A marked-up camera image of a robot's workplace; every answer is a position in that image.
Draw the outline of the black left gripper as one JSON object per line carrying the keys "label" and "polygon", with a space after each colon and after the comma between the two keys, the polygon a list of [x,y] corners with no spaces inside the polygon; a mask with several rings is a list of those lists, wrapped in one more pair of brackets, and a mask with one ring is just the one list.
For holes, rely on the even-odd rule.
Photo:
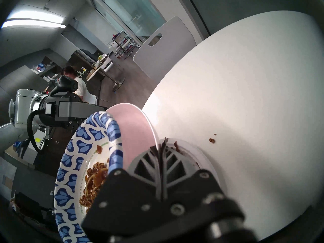
{"label": "black left gripper", "polygon": [[85,118],[95,112],[104,112],[103,107],[81,102],[80,97],[74,93],[56,93],[45,97],[39,109],[40,122],[48,127],[61,127],[67,130],[76,130]]}

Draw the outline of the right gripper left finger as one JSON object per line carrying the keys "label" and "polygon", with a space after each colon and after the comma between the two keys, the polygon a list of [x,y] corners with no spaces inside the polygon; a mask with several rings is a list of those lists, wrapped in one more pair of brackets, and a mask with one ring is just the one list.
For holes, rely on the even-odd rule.
{"label": "right gripper left finger", "polygon": [[114,169],[105,179],[81,223],[92,243],[130,240],[158,227],[161,201],[159,150],[135,158],[129,168]]}

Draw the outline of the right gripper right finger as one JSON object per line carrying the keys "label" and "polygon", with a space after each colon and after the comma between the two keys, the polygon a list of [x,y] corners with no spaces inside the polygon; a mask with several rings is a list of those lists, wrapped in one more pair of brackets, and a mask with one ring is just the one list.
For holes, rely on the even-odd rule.
{"label": "right gripper right finger", "polygon": [[188,157],[162,143],[161,146],[161,211],[185,214],[202,204],[224,199],[213,174],[196,169]]}

